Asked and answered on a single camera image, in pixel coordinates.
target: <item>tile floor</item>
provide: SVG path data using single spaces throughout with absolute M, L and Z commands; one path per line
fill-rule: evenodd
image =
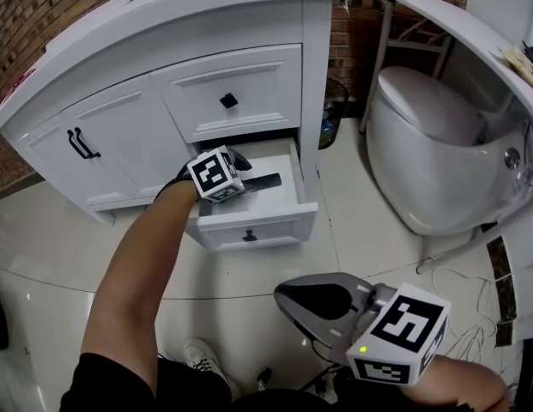
M 216 349 L 227 372 L 246 390 L 263 367 L 272 385 L 299 387 L 322 362 L 309 341 L 279 313 L 274 287 L 292 277 L 345 271 L 398 287 L 409 282 L 433 290 L 432 275 L 415 265 L 466 242 L 471 233 L 435 240 L 410 233 L 379 194 L 361 162 L 355 123 L 342 122 L 335 144 L 320 153 L 323 197 L 310 242 L 216 255 L 185 237 L 157 318 L 162 353 L 181 360 L 182 343 L 200 336 Z M 77 362 L 88 310 L 108 261 L 139 209 L 118 213 L 115 227 L 102 227 L 47 183 L 0 201 L 0 300 L 9 321 L 11 346 L 0 353 L 0 406 L 4 410 L 58 410 Z M 493 276 L 488 252 L 474 249 L 451 261 L 469 274 Z M 436 277 L 452 302 L 451 324 L 462 334 L 483 317 L 496 320 L 496 293 L 488 298 L 479 280 L 449 271 Z M 493 330 L 483 320 L 489 336 Z M 443 353 L 457 341 L 448 336 Z M 450 355 L 458 353 L 458 346 Z M 470 354 L 477 354 L 472 347 Z M 518 381 L 521 344 L 494 348 L 487 337 L 482 364 Z

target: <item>shoe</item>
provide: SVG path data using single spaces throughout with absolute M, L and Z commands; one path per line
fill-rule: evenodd
M 201 339 L 187 339 L 184 344 L 186 364 L 202 373 L 215 373 L 219 375 L 230 387 L 232 401 L 241 397 L 239 387 L 222 371 L 218 357 L 213 350 Z

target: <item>cube with black and white marker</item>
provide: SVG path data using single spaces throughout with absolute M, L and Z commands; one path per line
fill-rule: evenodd
M 357 379 L 414 385 L 447 329 L 451 302 L 404 283 L 347 351 Z
M 200 154 L 188 171 L 201 198 L 220 203 L 245 190 L 225 145 Z

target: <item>toilet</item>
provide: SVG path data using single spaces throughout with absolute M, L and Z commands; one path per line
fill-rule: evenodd
M 476 111 L 442 82 L 404 67 L 379 74 L 367 123 L 372 173 L 419 235 L 501 221 L 533 197 L 533 125 Z

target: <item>closed drawer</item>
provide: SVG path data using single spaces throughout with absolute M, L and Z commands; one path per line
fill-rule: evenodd
M 279 173 L 282 185 L 226 203 L 197 203 L 186 232 L 211 251 L 249 249 L 307 241 L 318 204 L 306 200 L 293 139 L 233 146 L 252 164 L 243 180 Z
M 187 142 L 300 126 L 300 45 L 221 53 L 152 75 Z

